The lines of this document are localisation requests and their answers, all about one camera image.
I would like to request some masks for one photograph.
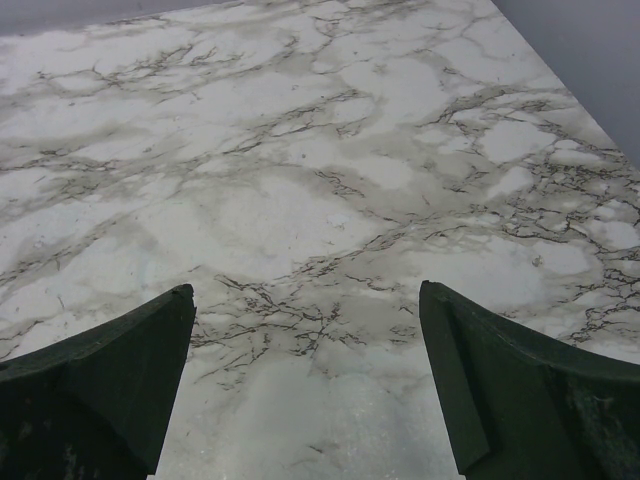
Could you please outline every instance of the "marble surface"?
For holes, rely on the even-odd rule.
[[[417,294],[640,362],[640,175],[489,0],[0,39],[0,358],[193,284],[159,479],[454,479]]]

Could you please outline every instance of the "gray wall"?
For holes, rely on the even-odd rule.
[[[640,0],[493,0],[640,167]]]
[[[112,22],[227,0],[0,0],[0,35]]]

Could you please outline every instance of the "black plastic part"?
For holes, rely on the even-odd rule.
[[[579,350],[439,283],[420,323],[458,472],[640,479],[640,366]]]
[[[156,471],[195,319],[176,287],[0,364],[0,479],[142,480]]]

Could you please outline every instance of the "marble table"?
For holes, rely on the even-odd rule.
[[[195,288],[158,479],[458,478],[426,279],[640,362],[640,175],[489,0],[2,38],[0,122],[1,359]]]

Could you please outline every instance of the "white marble countertop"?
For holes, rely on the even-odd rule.
[[[640,175],[489,0],[0,39],[0,358],[189,282],[157,478],[458,478],[422,280],[640,362]]]

